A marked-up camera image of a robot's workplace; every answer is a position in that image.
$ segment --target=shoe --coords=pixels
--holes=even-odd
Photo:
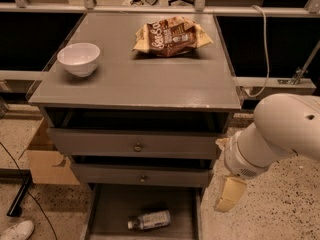
[[[0,240],[26,240],[34,230],[34,224],[31,220],[20,222],[0,234]]]

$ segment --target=drawer handle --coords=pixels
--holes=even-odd
[[[141,183],[145,183],[146,181],[147,181],[147,176],[145,176],[145,175],[142,175],[141,177],[140,177],[140,182]]]
[[[136,145],[133,147],[133,150],[135,152],[141,152],[142,151],[142,145],[140,143],[136,143]]]

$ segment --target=bowl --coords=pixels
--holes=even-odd
[[[91,75],[98,66],[100,49],[90,43],[71,44],[58,53],[58,61],[69,73],[78,77]]]

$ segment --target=speckled floor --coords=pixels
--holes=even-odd
[[[40,118],[36,108],[11,105],[0,120],[0,141],[21,168],[28,168],[27,157],[21,153]],[[229,134],[246,127],[251,121],[251,115],[237,114]],[[2,147],[0,159],[2,168],[15,168]],[[214,210],[214,204],[221,190],[221,181],[229,175],[222,154],[201,203],[204,240],[320,239],[319,166],[319,163],[303,157],[275,163],[267,173],[248,181],[246,193],[231,211],[219,213]],[[16,183],[0,180],[0,231],[16,222],[32,219],[35,232],[31,239],[54,239],[48,222],[29,195],[23,199],[20,217],[6,216],[19,189]],[[79,239],[90,202],[90,191],[85,185],[32,185],[29,192],[42,205],[58,239]]]

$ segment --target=bottle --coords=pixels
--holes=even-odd
[[[170,223],[168,210],[142,214],[133,220],[128,221],[129,229],[148,230],[152,228],[165,227]]]

